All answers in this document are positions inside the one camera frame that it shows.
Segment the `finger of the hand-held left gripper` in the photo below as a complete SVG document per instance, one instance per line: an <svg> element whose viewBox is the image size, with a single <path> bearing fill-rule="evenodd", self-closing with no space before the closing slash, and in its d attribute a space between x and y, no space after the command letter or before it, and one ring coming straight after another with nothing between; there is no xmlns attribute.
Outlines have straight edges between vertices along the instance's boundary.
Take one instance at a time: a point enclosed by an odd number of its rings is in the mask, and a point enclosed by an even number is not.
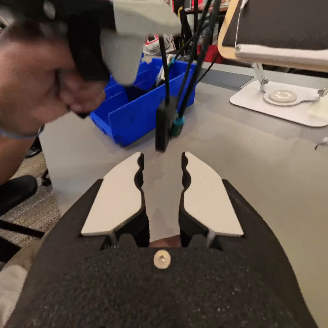
<svg viewBox="0 0 328 328"><path fill-rule="evenodd" d="M162 0L114 0L116 31L121 35L177 35L181 21Z"/></svg>

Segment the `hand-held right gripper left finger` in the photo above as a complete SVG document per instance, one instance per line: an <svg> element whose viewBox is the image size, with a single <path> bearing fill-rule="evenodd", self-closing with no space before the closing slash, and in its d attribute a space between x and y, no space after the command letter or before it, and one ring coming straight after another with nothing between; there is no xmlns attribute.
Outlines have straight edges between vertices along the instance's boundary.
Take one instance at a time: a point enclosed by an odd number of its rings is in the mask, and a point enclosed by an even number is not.
<svg viewBox="0 0 328 328"><path fill-rule="evenodd" d="M107 236L114 246L122 235L130 234L138 247L149 246L143 170L144 154L136 152L104 176L82 227L82 236Z"/></svg>

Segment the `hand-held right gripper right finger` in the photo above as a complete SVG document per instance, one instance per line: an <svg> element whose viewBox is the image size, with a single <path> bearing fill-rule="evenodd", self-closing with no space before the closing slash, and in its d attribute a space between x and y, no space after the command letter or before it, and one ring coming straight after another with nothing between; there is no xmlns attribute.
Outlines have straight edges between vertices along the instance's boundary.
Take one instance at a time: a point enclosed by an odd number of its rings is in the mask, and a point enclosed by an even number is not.
<svg viewBox="0 0 328 328"><path fill-rule="evenodd" d="M202 235L211 247L217 236L244 235L221 176L207 163L186 151L181 156L182 185L178 223L182 247Z"/></svg>

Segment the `blue plastic bin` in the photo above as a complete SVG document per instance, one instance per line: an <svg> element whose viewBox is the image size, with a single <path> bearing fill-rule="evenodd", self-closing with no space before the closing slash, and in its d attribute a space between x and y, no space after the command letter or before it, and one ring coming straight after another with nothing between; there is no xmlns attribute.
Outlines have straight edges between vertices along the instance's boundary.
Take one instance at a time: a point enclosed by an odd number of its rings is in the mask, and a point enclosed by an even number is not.
<svg viewBox="0 0 328 328"><path fill-rule="evenodd" d="M165 85L151 89L162 59L141 61L135 82L129 87L112 77L104 102L90 114L94 124L115 143L128 146L155 128L156 110L165 99Z"/></svg>

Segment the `teal cable plug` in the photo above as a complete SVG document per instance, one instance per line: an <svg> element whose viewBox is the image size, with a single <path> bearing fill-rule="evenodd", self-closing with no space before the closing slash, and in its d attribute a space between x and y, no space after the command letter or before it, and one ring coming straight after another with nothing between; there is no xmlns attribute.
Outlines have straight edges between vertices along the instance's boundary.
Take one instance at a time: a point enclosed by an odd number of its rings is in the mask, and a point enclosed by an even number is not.
<svg viewBox="0 0 328 328"><path fill-rule="evenodd" d="M170 131L170 137L171 138L179 137L184 124L185 124L185 117L184 116L182 116L182 117L176 116L173 121L173 124L172 124L172 128Z"/></svg>

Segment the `black adapter box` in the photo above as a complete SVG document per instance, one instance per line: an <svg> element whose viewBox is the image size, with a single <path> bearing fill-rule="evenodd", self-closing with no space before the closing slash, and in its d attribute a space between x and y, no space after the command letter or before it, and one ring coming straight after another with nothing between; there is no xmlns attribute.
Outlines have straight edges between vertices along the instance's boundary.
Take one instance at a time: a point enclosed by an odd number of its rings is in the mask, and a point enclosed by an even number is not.
<svg viewBox="0 0 328 328"><path fill-rule="evenodd" d="M165 104L163 100L157 110L155 117L155 149L165 152L170 141L171 129L176 117L177 98L170 96L170 103Z"/></svg>

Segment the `person's left forearm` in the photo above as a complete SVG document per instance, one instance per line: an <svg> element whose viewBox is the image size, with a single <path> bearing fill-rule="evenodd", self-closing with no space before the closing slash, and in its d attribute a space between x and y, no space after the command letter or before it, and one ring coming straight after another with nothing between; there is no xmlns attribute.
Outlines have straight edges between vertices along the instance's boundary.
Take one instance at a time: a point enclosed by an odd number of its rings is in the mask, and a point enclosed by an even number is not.
<svg viewBox="0 0 328 328"><path fill-rule="evenodd" d="M17 172L30 149L41 150L39 138L12 139L0 136L0 185L8 182Z"/></svg>

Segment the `grey desk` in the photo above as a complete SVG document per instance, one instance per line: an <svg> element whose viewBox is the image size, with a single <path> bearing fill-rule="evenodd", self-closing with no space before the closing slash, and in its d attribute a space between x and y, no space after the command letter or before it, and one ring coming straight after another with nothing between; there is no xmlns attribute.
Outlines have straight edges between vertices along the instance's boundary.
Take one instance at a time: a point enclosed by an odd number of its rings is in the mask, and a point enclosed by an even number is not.
<svg viewBox="0 0 328 328"><path fill-rule="evenodd" d="M250 68L215 64L210 84L201 82L185 113L181 135L165 153L155 151L152 130L126 148L90 118L69 113L48 124L40 141L63 215L108 171L135 152L143 172L150 241L179 233L181 154L211 166L261 215L274 232L297 276L318 326L327 327L327 127L308 128L233 106L235 90L218 87L218 73L255 76Z"/></svg>

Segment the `grey desk hatch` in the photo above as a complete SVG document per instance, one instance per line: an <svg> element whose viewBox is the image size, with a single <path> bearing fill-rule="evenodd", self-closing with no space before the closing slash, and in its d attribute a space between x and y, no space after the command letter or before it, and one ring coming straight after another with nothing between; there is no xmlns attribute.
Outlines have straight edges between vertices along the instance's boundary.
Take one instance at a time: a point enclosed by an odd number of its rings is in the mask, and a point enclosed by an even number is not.
<svg viewBox="0 0 328 328"><path fill-rule="evenodd" d="M205 68L202 68L197 83L205 83L215 87L239 91L245 84L249 83L249 81L251 81L253 78L253 76L232 72L224 72L214 69L210 69L207 72Z"/></svg>

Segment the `person's left hand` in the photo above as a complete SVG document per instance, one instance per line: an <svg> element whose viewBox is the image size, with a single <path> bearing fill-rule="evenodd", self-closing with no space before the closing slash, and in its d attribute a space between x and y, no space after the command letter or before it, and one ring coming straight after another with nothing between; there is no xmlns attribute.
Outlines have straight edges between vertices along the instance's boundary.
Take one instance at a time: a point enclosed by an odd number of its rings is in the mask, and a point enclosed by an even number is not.
<svg viewBox="0 0 328 328"><path fill-rule="evenodd" d="M105 99L107 81L86 81L66 39L15 23L1 31L0 126L5 136L36 135L66 115L90 113Z"/></svg>

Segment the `white red sneaker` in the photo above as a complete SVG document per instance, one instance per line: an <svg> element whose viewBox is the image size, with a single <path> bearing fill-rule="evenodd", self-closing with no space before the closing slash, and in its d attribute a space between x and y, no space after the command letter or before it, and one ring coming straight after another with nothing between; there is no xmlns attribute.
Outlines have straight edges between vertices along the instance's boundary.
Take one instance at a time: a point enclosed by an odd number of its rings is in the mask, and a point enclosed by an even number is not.
<svg viewBox="0 0 328 328"><path fill-rule="evenodd" d="M164 35L163 40L164 40L166 53L171 53L176 50L173 35ZM143 45L143 55L144 56L146 56L146 55L160 56L161 55L158 35L151 35L145 40L145 43Z"/></svg>

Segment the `red bin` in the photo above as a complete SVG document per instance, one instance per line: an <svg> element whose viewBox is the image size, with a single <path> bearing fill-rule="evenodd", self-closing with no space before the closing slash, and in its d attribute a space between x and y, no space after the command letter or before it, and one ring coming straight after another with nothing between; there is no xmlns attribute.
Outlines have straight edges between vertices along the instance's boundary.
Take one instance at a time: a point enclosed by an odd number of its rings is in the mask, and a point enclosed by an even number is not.
<svg viewBox="0 0 328 328"><path fill-rule="evenodd" d="M214 61L214 63L217 63L217 64L223 63L223 57L220 55L217 45L209 45L208 46L208 50L207 50L207 53L206 53L205 59L204 59L204 62L208 62L208 63L212 63L213 61Z"/></svg>

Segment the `thin metal rod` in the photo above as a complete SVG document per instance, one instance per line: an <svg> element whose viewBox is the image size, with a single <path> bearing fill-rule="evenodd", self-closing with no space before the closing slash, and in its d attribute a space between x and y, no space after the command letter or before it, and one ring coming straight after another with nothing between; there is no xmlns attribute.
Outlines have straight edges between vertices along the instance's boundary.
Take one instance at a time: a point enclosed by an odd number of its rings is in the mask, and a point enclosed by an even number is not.
<svg viewBox="0 0 328 328"><path fill-rule="evenodd" d="M238 40L238 33L239 33L239 25L240 25L240 18L242 15L242 12L245 8L245 6L247 5L248 0L242 0L241 1L241 5L240 5L240 10L239 10L239 14L238 14L238 19L237 19L237 26L236 26L236 37L235 37L235 52L238 52L238 45L237 45L237 40Z"/></svg>

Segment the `black office chair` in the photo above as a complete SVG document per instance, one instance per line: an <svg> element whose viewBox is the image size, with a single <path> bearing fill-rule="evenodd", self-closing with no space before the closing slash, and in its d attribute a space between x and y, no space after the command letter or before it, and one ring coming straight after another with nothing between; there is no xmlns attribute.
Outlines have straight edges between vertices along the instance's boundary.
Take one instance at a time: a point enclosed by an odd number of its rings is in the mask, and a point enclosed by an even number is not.
<svg viewBox="0 0 328 328"><path fill-rule="evenodd" d="M4 215L14 207L26 201L38 190L38 184L35 177L25 175L11 179L0 186L0 215ZM41 239L46 233L40 230L31 229L19 224L0 220L2 230L19 233L26 236ZM8 263L12 257L21 249L18 245L0 237L0 261L3 264Z"/></svg>

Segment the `white display stand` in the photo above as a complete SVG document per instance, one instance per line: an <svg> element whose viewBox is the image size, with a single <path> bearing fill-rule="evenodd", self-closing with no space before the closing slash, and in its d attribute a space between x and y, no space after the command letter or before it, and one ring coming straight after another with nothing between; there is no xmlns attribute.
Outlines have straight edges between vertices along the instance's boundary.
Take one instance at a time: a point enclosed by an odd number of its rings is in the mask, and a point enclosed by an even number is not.
<svg viewBox="0 0 328 328"><path fill-rule="evenodd" d="M257 81L252 81L231 96L232 105L297 123L311 128L326 127L327 87L309 88L269 81L262 64L304 64L312 68L327 69L328 52L237 44L238 59L252 60Z"/></svg>

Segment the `wood-edged black display panel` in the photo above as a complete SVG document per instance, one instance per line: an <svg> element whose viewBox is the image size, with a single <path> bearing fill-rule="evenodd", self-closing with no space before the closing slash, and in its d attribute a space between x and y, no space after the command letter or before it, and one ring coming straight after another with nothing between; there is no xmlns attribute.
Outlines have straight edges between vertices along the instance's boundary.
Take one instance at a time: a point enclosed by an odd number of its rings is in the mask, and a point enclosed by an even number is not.
<svg viewBox="0 0 328 328"><path fill-rule="evenodd" d="M230 1L217 47L225 59L252 63L235 55L237 19L241 1ZM265 1L250 0L245 6L239 25L237 44L266 47L323 50L327 49L328 1ZM324 68L312 68L304 64L264 64L326 72Z"/></svg>

